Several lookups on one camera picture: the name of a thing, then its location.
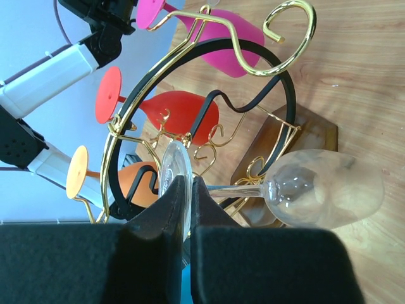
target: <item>glass stem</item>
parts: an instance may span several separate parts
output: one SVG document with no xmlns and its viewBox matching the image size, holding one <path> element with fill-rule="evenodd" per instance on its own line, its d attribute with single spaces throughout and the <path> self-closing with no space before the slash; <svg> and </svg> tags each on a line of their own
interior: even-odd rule
<svg viewBox="0 0 405 304">
<path fill-rule="evenodd" d="M 262 198 L 263 184 L 243 186 L 207 186 L 213 198 Z"/>
</svg>

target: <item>gold wire hook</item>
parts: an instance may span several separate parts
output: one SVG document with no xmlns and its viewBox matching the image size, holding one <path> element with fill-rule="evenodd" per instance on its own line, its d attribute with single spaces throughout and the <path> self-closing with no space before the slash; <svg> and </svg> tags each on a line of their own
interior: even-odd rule
<svg viewBox="0 0 405 304">
<path fill-rule="evenodd" d="M 200 147 L 198 147 L 194 151 L 194 160 L 199 161 L 199 160 L 205 160 L 205 159 L 208 158 L 207 156 L 198 156 L 198 152 L 200 152 L 200 150 L 205 148 L 205 147 L 211 148 L 211 150 L 213 151 L 213 159 L 211 160 L 209 165 L 205 168 L 205 170 L 202 171 L 201 174 L 196 174 L 196 175 L 199 175 L 199 176 L 203 176 L 209 169 L 211 169 L 211 167 L 214 165 L 214 163 L 216 161 L 216 149 L 212 144 L 210 144 L 208 142 L 206 144 L 201 145 Z"/>
<path fill-rule="evenodd" d="M 86 211 L 87 211 L 87 215 L 89 216 L 90 223 L 95 224 L 95 223 L 96 223 L 96 220 L 94 219 L 93 213 L 92 213 L 92 211 L 91 211 L 89 201 L 88 201 L 87 199 L 85 199 L 85 198 L 79 198 L 79 197 L 77 197 L 77 196 L 74 197 L 73 200 L 75 200 L 75 201 L 81 201 L 81 202 L 85 205 Z"/>
<path fill-rule="evenodd" d="M 234 137 L 236 136 L 236 133 L 238 132 L 240 126 L 242 125 L 242 122 L 243 122 L 243 120 L 245 119 L 246 114 L 247 114 L 247 112 L 246 112 L 246 113 L 243 113 L 243 115 L 242 115 L 242 117 L 240 118 L 240 120 L 239 120 L 239 122 L 238 122 L 236 128 L 235 128 L 234 131 L 232 132 L 232 135 L 228 138 L 228 140 L 224 141 L 224 142 L 221 143 L 221 144 L 216 144 L 216 143 L 213 141 L 213 138 L 212 138 L 212 137 L 213 137 L 214 132 L 215 132 L 218 128 L 220 128 L 221 137 L 223 137 L 223 126 L 222 126 L 221 124 L 215 125 L 215 126 L 211 129 L 211 131 L 209 132 L 209 134 L 208 134 L 208 141 L 209 141 L 209 143 L 212 144 L 212 145 L 213 145 L 214 147 L 216 147 L 216 148 L 224 147 L 225 145 L 227 145 L 228 143 L 230 143 L 230 142 L 232 141 L 232 139 L 234 139 Z"/>
<path fill-rule="evenodd" d="M 161 136 L 165 133 L 165 124 L 167 123 L 167 121 L 170 117 L 170 110 L 169 109 L 165 109 L 165 110 L 166 110 L 166 115 L 163 113 L 160 113 L 160 115 L 162 116 L 162 120 L 158 120 L 158 122 L 160 124 L 158 133 L 156 134 L 156 136 L 154 138 L 149 139 L 149 143 L 151 144 L 153 150 L 156 149 L 156 147 L 158 146 L 159 140 L 161 139 Z"/>
<path fill-rule="evenodd" d="M 260 179 L 258 175 L 252 175 L 252 168 L 257 162 L 261 162 L 259 172 L 265 167 L 265 158 L 263 156 L 255 157 L 246 168 L 246 176 L 250 181 Z"/>
</svg>

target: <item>black foam pad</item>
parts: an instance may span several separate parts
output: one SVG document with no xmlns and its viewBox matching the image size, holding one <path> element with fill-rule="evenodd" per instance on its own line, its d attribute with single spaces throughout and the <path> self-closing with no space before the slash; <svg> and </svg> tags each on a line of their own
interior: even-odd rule
<svg viewBox="0 0 405 304">
<path fill-rule="evenodd" d="M 346 249 L 329 231 L 200 226 L 194 304 L 364 303 Z"/>
<path fill-rule="evenodd" d="M 125 225 L 0 226 L 0 303 L 180 303 L 179 178 Z"/>
<path fill-rule="evenodd" d="M 224 225 L 240 227 L 209 195 L 202 177 L 193 183 L 191 203 L 191 229 L 199 225 Z"/>
</svg>

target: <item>blue object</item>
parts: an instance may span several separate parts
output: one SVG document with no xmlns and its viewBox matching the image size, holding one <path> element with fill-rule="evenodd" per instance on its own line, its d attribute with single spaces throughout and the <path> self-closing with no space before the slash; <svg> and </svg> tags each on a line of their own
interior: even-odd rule
<svg viewBox="0 0 405 304">
<path fill-rule="evenodd" d="M 183 269 L 182 273 L 182 297 L 181 304 L 193 304 L 191 297 L 190 264 Z"/>
</svg>

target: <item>pink wine glass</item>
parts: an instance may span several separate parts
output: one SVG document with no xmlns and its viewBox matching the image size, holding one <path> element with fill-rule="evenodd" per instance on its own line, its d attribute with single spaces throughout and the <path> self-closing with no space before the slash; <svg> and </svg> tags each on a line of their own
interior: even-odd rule
<svg viewBox="0 0 405 304">
<path fill-rule="evenodd" d="M 166 3 L 165 0 L 139 0 L 136 18 L 138 27 L 140 29 L 149 28 L 162 9 L 166 10 L 167 12 L 178 10 Z M 211 15 L 231 21 L 235 27 L 239 39 L 252 41 L 264 46 L 264 33 L 259 28 L 243 19 L 241 16 L 223 9 L 213 9 L 211 11 Z M 184 23 L 188 31 L 191 29 L 194 22 L 193 18 L 186 16 L 176 17 Z M 226 26 L 216 22 L 208 22 L 203 33 L 201 34 L 200 41 L 229 37 L 230 32 Z M 253 54 L 249 51 L 242 51 L 242 54 L 246 62 L 252 67 L 255 67 L 260 59 L 259 55 Z M 215 51 L 202 55 L 202 58 L 211 66 L 233 78 L 238 78 L 247 74 L 247 72 L 239 64 L 233 49 Z"/>
</svg>

